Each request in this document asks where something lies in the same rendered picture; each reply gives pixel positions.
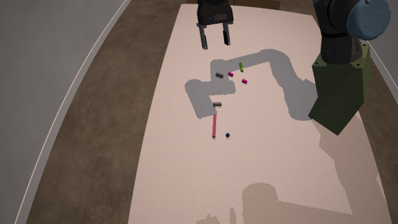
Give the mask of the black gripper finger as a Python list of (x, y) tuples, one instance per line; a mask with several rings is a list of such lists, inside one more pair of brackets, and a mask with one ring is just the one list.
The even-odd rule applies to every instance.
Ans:
[(200, 25), (199, 23), (197, 23), (196, 25), (199, 27), (199, 30), (200, 30), (202, 48), (204, 50), (206, 50), (206, 49), (208, 49), (208, 47), (207, 47), (206, 36), (205, 36), (205, 33), (204, 33), (204, 28), (207, 28), (207, 26)]
[(223, 23), (223, 36), (224, 36), (224, 43), (226, 45), (230, 45), (230, 37), (229, 37), (229, 29), (228, 24), (233, 24), (232, 22), (225, 22)]

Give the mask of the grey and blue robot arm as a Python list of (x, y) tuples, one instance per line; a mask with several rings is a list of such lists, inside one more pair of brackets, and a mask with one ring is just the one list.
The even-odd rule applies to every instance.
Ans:
[(312, 0), (322, 40), (322, 60), (334, 65), (362, 56), (358, 39), (373, 40), (387, 28), (391, 8), (387, 0)]

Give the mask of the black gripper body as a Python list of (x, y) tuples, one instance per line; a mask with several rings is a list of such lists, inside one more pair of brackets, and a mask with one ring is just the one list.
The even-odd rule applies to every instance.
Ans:
[(232, 22), (233, 11), (228, 0), (197, 0), (197, 18), (200, 25)]

